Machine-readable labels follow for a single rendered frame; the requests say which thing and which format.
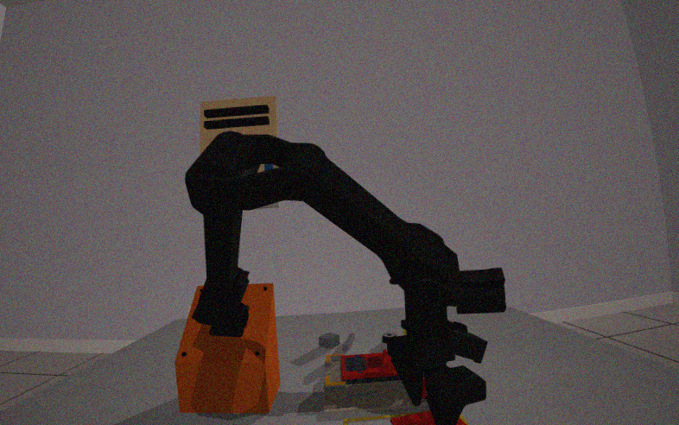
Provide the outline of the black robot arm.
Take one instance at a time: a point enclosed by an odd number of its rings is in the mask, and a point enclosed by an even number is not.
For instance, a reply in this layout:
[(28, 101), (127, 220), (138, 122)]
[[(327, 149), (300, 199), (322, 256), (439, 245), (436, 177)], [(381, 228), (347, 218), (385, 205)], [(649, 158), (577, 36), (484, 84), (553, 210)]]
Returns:
[[(258, 173), (260, 164), (278, 168)], [(441, 318), (447, 306), (457, 314), (506, 310), (503, 269), (460, 271), (442, 236), (400, 219), (314, 144), (223, 131), (187, 170), (185, 183), (203, 215), (206, 249), (206, 283), (191, 318), (210, 325), (212, 336), (241, 337), (249, 318), (241, 302), (250, 272), (238, 267), (243, 210), (282, 200), (305, 202), (374, 252), (390, 284), (404, 289), (407, 317)]]

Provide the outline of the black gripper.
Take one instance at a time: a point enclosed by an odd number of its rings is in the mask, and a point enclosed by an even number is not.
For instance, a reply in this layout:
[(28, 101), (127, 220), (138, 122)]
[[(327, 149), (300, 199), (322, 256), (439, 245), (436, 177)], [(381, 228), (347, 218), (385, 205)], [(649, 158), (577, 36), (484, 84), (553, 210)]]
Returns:
[(425, 369), (425, 398), (435, 425), (456, 425), (467, 404), (485, 401), (486, 381), (464, 365), (446, 366), (455, 360), (447, 360), (447, 331), (454, 330), (447, 315), (432, 320), (406, 316), (401, 325), (406, 335), (391, 337), (387, 351), (413, 406), (422, 403)]

